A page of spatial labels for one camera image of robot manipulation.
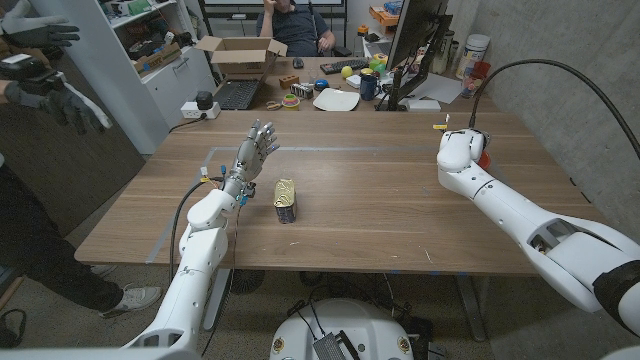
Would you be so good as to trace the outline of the person's left gloved hand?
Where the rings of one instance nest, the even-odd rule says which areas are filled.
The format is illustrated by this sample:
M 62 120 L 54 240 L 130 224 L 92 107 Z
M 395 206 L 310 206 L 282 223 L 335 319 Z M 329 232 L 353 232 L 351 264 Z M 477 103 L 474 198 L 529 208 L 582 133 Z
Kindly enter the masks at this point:
M 64 16 L 27 17 L 31 8 L 28 0 L 19 0 L 1 18 L 1 36 L 9 44 L 19 48 L 70 47 L 80 39 L 79 28 L 68 25 Z

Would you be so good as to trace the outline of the person's right gloved hand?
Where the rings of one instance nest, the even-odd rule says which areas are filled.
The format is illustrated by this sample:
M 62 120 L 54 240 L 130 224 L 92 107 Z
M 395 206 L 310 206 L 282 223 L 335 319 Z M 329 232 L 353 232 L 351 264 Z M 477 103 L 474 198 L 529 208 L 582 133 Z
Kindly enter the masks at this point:
M 46 95 L 26 92 L 18 81 L 1 81 L 1 103 L 14 103 L 35 108 L 51 115 L 59 125 L 72 124 L 79 135 L 87 126 L 103 133 L 112 126 L 106 114 L 69 84 L 63 90 L 51 90 Z

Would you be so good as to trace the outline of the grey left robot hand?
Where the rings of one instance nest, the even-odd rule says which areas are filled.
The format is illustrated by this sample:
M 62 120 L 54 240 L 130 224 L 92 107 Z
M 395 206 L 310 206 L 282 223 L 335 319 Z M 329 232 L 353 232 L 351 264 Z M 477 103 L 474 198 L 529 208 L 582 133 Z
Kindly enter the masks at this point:
M 241 143 L 222 190 L 233 197 L 239 195 L 261 172 L 266 158 L 279 148 L 275 143 L 273 123 L 262 126 L 256 120 Z

